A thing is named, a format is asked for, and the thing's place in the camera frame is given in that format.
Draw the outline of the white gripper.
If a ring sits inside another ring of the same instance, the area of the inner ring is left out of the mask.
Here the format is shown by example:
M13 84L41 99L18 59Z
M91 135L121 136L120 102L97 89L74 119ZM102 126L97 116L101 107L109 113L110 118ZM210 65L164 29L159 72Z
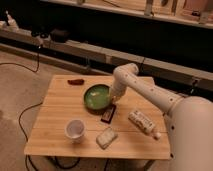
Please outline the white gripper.
M126 92L126 87L119 83L113 83L109 90L109 96L112 103L119 101Z

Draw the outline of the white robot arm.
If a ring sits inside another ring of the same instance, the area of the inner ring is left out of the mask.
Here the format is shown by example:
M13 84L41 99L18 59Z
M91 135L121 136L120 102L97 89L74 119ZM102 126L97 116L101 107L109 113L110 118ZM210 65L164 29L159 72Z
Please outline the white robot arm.
M213 171L213 102L183 97L140 79L136 64L118 66L110 96L118 101L130 87L171 118L170 171Z

